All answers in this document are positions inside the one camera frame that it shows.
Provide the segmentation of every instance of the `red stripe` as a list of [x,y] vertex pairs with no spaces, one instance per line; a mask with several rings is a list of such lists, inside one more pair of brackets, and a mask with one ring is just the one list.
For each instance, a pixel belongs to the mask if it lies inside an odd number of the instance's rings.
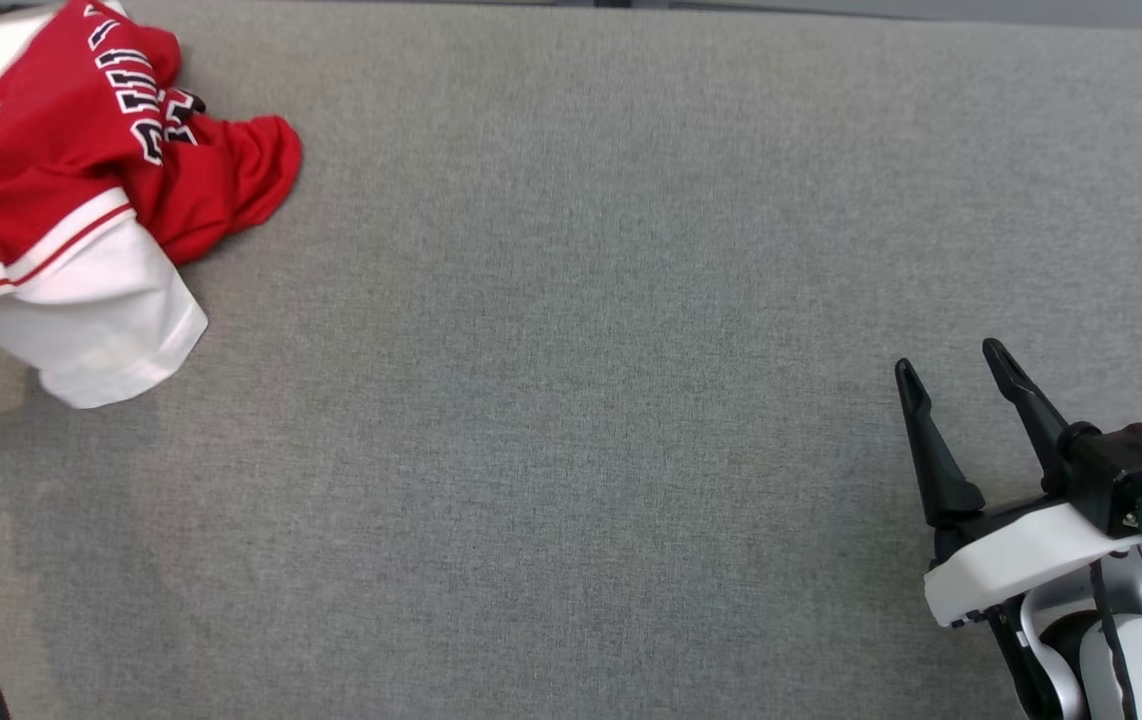
[[47,256],[46,259],[42,259],[42,263],[39,266],[33,267],[32,270],[30,270],[30,272],[27,272],[23,278],[19,278],[18,281],[13,281],[11,279],[3,278],[3,279],[0,279],[0,285],[8,285],[9,283],[9,285],[15,285],[15,286],[21,286],[21,285],[24,285],[27,281],[31,281],[31,279],[33,278],[33,275],[41,273],[42,270],[45,270],[47,265],[50,265],[51,263],[54,263],[56,258],[58,258],[61,255],[64,254],[64,251],[66,251],[69,249],[69,247],[73,247],[78,242],[81,242],[83,240],[83,238],[88,237],[88,234],[91,234],[91,232],[95,232],[96,229],[100,227],[100,225],[104,225],[105,223],[108,223],[108,221],[113,219],[118,215],[120,215],[120,214],[122,214],[122,213],[124,213],[124,211],[127,211],[129,209],[131,209],[131,205],[129,202],[123,202],[122,205],[119,205],[113,210],[108,210],[108,213],[105,213],[104,215],[100,215],[100,217],[97,218],[94,223],[88,224],[87,227],[82,227],[81,231],[78,231],[77,234],[74,234],[67,241],[65,241],[64,245],[59,247],[59,249],[56,249],[55,251],[51,251],[51,255]]

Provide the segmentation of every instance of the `robotic arm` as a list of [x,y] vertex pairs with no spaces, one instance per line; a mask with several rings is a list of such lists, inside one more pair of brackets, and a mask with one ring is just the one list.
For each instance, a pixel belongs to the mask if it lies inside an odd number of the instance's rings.
[[[1102,433],[1065,423],[1000,342],[983,351],[1042,463],[1042,495],[986,510],[918,374],[900,360],[904,426],[935,529],[928,607],[941,625],[990,626],[1029,717],[1142,720],[1142,424]],[[1037,633],[1036,618],[1055,619]]]

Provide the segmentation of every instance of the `gray tabletop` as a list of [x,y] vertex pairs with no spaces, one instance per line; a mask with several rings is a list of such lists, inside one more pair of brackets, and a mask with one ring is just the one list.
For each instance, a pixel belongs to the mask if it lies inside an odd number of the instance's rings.
[[17,717],[1019,717],[923,601],[891,366],[992,501],[983,337],[1142,421],[1142,33],[129,9],[306,160],[156,391],[0,354]]

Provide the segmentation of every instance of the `red cloth with white trim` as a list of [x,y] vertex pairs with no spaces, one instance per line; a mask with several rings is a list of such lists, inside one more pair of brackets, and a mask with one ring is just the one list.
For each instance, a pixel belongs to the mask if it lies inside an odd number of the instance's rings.
[[0,295],[135,215],[175,264],[262,223],[291,191],[286,120],[220,122],[172,88],[172,33],[71,1],[0,73]]

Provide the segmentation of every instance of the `red and white garment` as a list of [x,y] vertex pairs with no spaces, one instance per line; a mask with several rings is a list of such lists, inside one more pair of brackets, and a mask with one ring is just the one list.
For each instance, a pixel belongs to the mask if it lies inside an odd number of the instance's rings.
[[99,1],[0,22],[0,346],[75,407],[179,369],[206,315],[175,264],[264,222],[300,142],[174,88],[179,46]]

